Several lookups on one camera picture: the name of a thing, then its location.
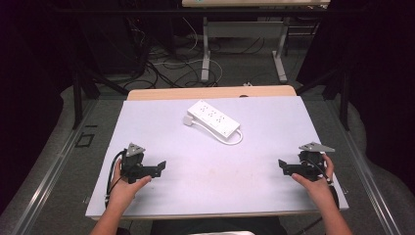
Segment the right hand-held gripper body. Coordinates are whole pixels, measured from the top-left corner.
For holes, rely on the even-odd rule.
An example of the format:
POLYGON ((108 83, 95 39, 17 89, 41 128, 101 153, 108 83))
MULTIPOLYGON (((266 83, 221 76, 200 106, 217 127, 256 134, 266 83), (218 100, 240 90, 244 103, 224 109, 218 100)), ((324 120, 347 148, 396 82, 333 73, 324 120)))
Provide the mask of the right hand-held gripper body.
POLYGON ((300 149, 300 165, 304 169, 302 176, 310 181, 316 181, 322 175, 326 180, 331 181, 326 174, 322 156, 327 152, 335 152, 335 149, 316 142, 301 145, 300 149))

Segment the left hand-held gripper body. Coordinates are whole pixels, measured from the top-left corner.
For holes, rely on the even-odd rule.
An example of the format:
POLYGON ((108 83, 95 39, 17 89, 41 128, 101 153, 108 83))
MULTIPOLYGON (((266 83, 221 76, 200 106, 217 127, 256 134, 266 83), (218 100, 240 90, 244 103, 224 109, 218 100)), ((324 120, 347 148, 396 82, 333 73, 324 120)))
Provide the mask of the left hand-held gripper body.
POLYGON ((129 184, 135 183, 137 179, 151 175, 151 169, 143 166, 145 149, 130 143, 121 157, 121 175, 127 178, 129 184))

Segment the person's right hand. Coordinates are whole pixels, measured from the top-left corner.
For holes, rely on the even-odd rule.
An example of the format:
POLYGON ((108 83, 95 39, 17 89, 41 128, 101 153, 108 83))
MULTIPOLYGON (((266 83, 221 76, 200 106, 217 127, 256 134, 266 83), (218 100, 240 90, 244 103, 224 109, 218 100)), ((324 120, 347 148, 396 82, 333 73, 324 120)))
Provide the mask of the person's right hand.
POLYGON ((338 208, 330 190, 329 183, 325 178, 310 181, 297 173, 293 173, 292 178, 305 188, 308 196, 321 211, 328 209, 336 210, 338 208))

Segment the person's left hand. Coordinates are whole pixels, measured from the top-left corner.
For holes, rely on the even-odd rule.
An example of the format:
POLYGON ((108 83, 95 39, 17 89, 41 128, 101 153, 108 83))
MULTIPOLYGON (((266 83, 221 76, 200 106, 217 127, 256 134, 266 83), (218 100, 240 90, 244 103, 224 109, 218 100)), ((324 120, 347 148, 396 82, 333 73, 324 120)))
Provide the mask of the person's left hand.
POLYGON ((112 215, 123 215, 137 192, 152 181, 151 176, 145 176, 135 183, 129 184, 120 174, 120 160, 115 162, 114 177, 111 183, 111 193, 106 212, 112 215))

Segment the white table cover sheet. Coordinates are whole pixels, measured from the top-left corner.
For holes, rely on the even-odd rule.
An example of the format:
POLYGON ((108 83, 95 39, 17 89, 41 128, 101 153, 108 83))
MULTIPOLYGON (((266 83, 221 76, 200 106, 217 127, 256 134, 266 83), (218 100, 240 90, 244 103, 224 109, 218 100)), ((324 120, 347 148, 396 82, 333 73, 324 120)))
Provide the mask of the white table cover sheet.
POLYGON ((86 216, 105 209, 112 161, 130 143, 144 147, 144 165, 166 161, 161 176, 135 196, 127 218, 251 216, 315 212, 305 189, 278 166, 298 162, 300 146, 319 139, 298 96, 211 99, 241 124, 224 145, 182 122, 194 100, 123 103, 86 216))

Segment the white power strip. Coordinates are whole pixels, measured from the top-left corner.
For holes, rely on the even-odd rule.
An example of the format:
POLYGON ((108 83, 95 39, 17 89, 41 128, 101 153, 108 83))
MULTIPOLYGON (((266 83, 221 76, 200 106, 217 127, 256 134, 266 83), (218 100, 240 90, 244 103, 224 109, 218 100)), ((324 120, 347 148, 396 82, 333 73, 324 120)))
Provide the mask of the white power strip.
POLYGON ((204 100, 198 101, 187 113, 218 136, 228 139, 240 124, 204 100))

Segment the black metal stand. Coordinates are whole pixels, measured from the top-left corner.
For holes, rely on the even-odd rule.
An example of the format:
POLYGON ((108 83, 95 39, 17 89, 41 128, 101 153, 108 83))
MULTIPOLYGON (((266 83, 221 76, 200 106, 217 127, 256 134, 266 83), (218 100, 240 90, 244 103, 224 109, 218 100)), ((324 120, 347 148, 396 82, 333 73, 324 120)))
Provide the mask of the black metal stand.
POLYGON ((300 95, 305 91, 314 88, 324 82, 328 82, 328 85, 323 91, 323 98, 325 100, 334 100, 337 94, 341 95, 339 120, 346 131, 349 131, 348 126, 348 101, 349 101, 349 88, 350 88, 350 70, 343 66, 336 66, 333 69, 318 76, 310 83, 303 85, 296 90, 300 95))
POLYGON ((73 129, 77 129, 83 120, 82 110, 82 93, 89 99, 98 99, 100 91, 96 83, 103 83, 121 95, 126 96, 129 91, 120 87, 116 83, 108 80, 103 75, 87 68, 82 64, 75 64, 72 70, 72 88, 73 88, 73 104, 74 104, 74 123, 73 129))

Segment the wooden table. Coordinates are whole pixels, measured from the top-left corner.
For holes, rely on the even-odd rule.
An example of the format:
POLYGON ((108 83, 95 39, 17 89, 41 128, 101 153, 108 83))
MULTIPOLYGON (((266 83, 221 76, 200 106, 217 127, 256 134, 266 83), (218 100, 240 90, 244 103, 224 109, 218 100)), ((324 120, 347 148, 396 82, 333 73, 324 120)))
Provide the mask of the wooden table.
POLYGON ((127 101, 296 96, 290 85, 135 89, 127 101))

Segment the person's lap in dark clothing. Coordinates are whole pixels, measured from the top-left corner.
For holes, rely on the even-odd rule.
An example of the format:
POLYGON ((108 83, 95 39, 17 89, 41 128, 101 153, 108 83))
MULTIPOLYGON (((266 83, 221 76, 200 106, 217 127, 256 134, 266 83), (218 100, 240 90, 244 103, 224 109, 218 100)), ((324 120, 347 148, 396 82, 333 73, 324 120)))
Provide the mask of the person's lap in dark clothing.
POLYGON ((249 231, 254 235, 288 235, 278 216, 154 220, 151 235, 249 231))

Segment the dark curtain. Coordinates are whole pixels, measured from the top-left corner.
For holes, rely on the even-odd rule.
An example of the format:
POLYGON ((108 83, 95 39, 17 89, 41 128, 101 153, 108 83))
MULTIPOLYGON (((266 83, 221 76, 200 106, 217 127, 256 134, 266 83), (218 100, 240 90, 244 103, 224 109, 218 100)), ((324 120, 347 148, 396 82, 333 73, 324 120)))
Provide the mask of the dark curtain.
POLYGON ((37 161, 71 86, 41 0, 0 0, 0 214, 37 161))
POLYGON ((325 18, 297 81, 308 85, 350 56, 350 102, 365 125, 366 156, 415 194, 415 0, 331 0, 365 7, 359 17, 325 18))

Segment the desk with white metal legs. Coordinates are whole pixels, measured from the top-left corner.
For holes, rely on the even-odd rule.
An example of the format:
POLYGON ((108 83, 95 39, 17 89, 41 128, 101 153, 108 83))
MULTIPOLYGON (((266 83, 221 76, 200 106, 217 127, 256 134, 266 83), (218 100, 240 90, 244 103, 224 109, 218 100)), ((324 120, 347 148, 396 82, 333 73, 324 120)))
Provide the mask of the desk with white metal legs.
MULTIPOLYGON (((182 6, 191 10, 309 10, 311 7, 326 8, 331 0, 182 0, 182 6)), ((209 79, 211 38, 276 38, 278 47, 272 58, 281 83, 287 83, 287 75, 281 60, 288 36, 290 17, 280 17, 279 21, 220 20, 214 22, 203 17, 204 57, 201 81, 209 79)))

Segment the black floor socket frame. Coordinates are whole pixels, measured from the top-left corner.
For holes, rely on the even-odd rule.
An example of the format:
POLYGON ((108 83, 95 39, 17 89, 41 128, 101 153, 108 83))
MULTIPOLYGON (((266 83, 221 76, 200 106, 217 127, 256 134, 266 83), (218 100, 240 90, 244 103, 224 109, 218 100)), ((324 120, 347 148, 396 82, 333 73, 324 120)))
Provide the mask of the black floor socket frame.
POLYGON ((76 148, 89 148, 90 145, 92 144, 94 137, 95 137, 94 134, 82 132, 79 138, 75 142, 75 147, 76 148))

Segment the aluminium floor rail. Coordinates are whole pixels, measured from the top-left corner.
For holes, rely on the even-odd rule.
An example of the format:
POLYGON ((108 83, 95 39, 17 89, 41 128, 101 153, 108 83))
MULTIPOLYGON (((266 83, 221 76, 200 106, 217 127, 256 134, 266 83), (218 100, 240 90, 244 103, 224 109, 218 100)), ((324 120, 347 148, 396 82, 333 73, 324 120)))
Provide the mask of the aluminium floor rail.
POLYGON ((76 128, 72 128, 74 104, 70 100, 65 100, 63 112, 45 147, 3 213, 4 218, 11 219, 9 235, 29 234, 69 159, 75 141, 80 136, 81 125, 93 112, 96 103, 96 100, 83 102, 83 118, 76 128))
POLYGON ((392 213, 373 178, 373 173, 367 161, 364 159, 362 153, 358 150, 357 145, 354 142, 350 132, 347 131, 344 128, 344 125, 341 123, 339 118, 339 110, 337 109, 336 103, 334 101, 326 101, 326 106, 328 107, 328 110, 330 111, 336 126, 344 137, 347 143, 347 147, 351 151, 351 161, 353 162, 354 168, 357 171, 359 179, 366 191, 372 208, 374 209, 380 223, 382 224, 386 235, 402 235, 399 226, 395 222, 392 213))

